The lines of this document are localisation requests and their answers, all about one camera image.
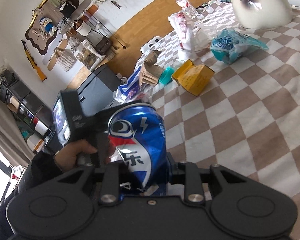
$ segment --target person's arm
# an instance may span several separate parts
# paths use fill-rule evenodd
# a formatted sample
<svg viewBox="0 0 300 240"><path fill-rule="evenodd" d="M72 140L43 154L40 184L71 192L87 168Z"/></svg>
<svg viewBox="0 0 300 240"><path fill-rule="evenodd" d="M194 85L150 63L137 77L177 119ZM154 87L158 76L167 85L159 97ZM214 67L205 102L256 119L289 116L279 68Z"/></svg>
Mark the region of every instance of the person's arm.
<svg viewBox="0 0 300 240"><path fill-rule="evenodd" d="M97 152L97 149L91 146L86 140L80 140L68 144L55 156L45 152L39 152L35 155L20 180L19 185L0 203L0 240L6 240L13 235L12 229L6 218L6 209L10 200L26 190L53 179L63 172L73 169L75 167L77 155L80 152L93 154Z"/></svg>

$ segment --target white handbag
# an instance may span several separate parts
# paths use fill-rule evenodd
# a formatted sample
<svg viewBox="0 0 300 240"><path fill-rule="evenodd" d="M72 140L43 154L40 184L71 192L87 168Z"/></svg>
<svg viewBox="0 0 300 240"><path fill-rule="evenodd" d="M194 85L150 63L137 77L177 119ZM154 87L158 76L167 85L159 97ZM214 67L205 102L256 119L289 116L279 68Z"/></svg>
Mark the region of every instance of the white handbag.
<svg viewBox="0 0 300 240"><path fill-rule="evenodd" d="M77 61L77 59L69 52L61 49L54 49L54 54L57 58L57 64L63 68L64 71L68 72Z"/></svg>

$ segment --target teal lid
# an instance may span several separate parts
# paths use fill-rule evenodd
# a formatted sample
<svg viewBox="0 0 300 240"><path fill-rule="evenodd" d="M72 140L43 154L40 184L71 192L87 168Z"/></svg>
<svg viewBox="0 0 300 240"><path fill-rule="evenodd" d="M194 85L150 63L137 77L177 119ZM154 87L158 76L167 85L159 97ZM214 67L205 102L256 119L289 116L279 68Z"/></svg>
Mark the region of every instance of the teal lid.
<svg viewBox="0 0 300 240"><path fill-rule="evenodd" d="M174 73L174 69L172 67L167 67L161 74L159 78L159 83L166 85L171 81L171 76Z"/></svg>

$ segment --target white ceramic cat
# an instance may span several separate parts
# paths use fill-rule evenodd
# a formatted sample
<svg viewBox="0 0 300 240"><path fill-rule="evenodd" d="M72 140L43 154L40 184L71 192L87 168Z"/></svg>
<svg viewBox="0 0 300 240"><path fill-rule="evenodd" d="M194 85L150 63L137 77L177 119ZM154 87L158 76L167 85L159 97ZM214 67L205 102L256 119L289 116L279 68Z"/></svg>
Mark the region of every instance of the white ceramic cat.
<svg viewBox="0 0 300 240"><path fill-rule="evenodd" d="M247 29L286 25L293 18L288 0L231 0L237 21Z"/></svg>

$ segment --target can rim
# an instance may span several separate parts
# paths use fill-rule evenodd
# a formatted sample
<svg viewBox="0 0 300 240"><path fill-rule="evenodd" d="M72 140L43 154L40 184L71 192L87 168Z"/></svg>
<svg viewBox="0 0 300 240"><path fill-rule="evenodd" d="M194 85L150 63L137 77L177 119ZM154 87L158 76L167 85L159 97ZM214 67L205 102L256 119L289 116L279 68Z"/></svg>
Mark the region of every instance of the can rim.
<svg viewBox="0 0 300 240"><path fill-rule="evenodd" d="M112 121L112 119L114 118L115 115L117 115L118 113L120 113L121 111L127 109L127 108L130 108L130 107L133 107L133 106L149 106L151 108L153 108L154 110L157 110L155 109L155 107L151 104L147 104L147 103L136 103L136 104L132 104L132 105L128 105L128 106L125 106L121 109L119 109L118 111L116 111L110 118L109 118L109 122L108 122L108 128L110 127L110 122Z"/></svg>

